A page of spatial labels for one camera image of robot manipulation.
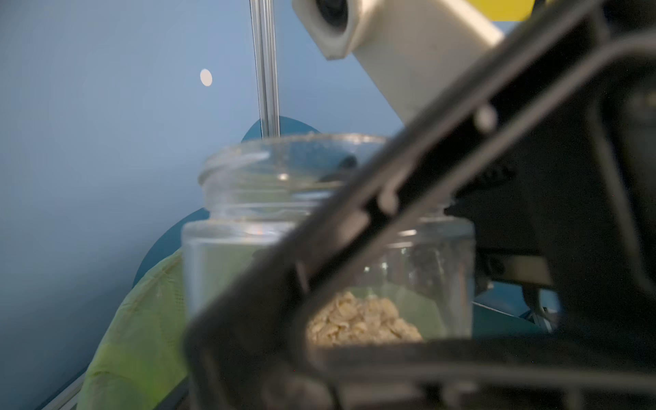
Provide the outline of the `red lid oatmeal jar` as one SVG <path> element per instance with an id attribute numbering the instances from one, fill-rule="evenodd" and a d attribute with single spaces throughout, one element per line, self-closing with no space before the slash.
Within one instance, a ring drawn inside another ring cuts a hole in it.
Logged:
<path id="1" fill-rule="evenodd" d="M 182 231 L 189 316 L 312 213 L 384 145 L 363 134 L 263 138 L 212 155 L 199 184 L 208 218 Z M 317 348 L 420 343 L 473 333 L 475 234 L 437 205 L 401 231 L 307 323 Z"/>

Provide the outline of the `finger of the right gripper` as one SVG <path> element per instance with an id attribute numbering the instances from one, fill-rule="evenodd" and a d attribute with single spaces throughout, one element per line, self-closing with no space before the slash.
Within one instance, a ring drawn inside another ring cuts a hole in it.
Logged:
<path id="1" fill-rule="evenodd" d="M 392 236 L 524 137 L 550 99 L 655 79 L 652 1 L 558 1 L 433 102 L 191 322 L 200 409 L 652 409 L 653 338 L 552 334 L 314 353 L 302 321 Z"/>

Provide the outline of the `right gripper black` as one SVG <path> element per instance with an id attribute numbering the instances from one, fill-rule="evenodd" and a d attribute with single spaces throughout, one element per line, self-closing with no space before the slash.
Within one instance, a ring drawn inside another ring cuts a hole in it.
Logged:
<path id="1" fill-rule="evenodd" d="M 654 77 L 569 85 L 447 212 L 486 255 L 544 257 L 567 331 L 653 338 Z"/>

